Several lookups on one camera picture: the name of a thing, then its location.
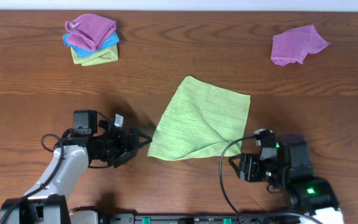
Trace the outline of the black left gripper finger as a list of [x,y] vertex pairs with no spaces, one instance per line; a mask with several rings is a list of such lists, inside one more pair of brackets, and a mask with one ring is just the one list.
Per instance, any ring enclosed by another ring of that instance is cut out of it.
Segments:
[[133,157],[135,157],[135,151],[124,152],[113,162],[113,167],[118,168],[119,166],[131,160]]
[[138,150],[152,142],[152,138],[137,128],[130,128],[130,144],[132,150]]

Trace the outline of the light green microfiber cloth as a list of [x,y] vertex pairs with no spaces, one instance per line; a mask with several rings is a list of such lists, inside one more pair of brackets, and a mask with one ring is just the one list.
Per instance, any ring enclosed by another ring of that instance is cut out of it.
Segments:
[[187,76],[178,86],[154,132],[148,155],[164,161],[235,156],[229,143],[244,135],[250,96]]

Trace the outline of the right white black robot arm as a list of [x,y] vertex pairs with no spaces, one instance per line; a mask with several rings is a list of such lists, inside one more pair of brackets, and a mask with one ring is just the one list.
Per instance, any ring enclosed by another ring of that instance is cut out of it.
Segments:
[[276,136],[269,129],[254,133],[258,154],[240,153],[228,161],[237,177],[265,182],[270,194],[282,194],[287,206],[270,212],[241,213],[239,223],[344,223],[344,216],[330,183],[314,175],[303,136]]

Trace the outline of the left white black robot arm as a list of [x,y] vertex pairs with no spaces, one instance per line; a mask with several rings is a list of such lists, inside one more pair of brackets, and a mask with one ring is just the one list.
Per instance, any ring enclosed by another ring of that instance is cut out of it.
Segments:
[[1,223],[110,223],[108,215],[93,207],[69,210],[67,201],[92,161],[117,168],[152,138],[136,128],[125,132],[119,114],[114,119],[98,116],[94,110],[74,111],[73,127],[53,136],[53,158],[40,179],[22,197],[1,206]]

